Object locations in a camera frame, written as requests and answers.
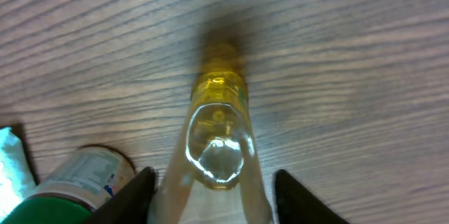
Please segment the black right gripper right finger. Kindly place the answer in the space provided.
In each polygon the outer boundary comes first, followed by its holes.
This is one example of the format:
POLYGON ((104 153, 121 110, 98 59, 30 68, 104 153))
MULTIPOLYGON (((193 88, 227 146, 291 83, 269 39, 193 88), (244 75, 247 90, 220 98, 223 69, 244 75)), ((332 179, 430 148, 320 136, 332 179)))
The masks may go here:
POLYGON ((280 224, 349 224, 284 169, 274 174, 280 224))

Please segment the green lidded white jar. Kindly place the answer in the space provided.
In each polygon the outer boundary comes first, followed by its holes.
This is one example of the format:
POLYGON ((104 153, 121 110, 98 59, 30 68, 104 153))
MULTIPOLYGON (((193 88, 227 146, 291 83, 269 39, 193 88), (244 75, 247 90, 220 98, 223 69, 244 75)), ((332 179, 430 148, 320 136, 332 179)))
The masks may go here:
POLYGON ((87 145, 37 185, 5 224, 82 223, 135 177, 135 167, 113 148, 87 145))

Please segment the teal tissue pack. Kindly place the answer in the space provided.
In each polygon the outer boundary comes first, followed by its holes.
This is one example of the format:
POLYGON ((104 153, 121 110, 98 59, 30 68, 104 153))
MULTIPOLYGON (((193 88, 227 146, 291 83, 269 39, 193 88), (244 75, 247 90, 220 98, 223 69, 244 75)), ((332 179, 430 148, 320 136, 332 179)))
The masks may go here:
POLYGON ((36 182, 21 139, 11 127, 1 129, 1 221, 32 194, 36 182))

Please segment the yellow dish soap bottle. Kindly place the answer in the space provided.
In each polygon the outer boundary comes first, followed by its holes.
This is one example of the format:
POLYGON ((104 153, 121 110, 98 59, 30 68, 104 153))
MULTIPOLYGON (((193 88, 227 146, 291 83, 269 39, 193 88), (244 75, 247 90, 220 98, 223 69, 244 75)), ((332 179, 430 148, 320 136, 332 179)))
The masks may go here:
POLYGON ((272 223, 238 48, 209 45, 149 223, 272 223))

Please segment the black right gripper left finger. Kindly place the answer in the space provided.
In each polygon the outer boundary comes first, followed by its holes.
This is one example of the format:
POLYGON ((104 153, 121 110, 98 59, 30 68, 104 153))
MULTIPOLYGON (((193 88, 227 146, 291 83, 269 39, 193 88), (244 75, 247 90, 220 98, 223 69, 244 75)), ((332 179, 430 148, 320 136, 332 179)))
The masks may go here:
POLYGON ((157 172, 145 167, 83 224, 147 224, 156 186, 157 172))

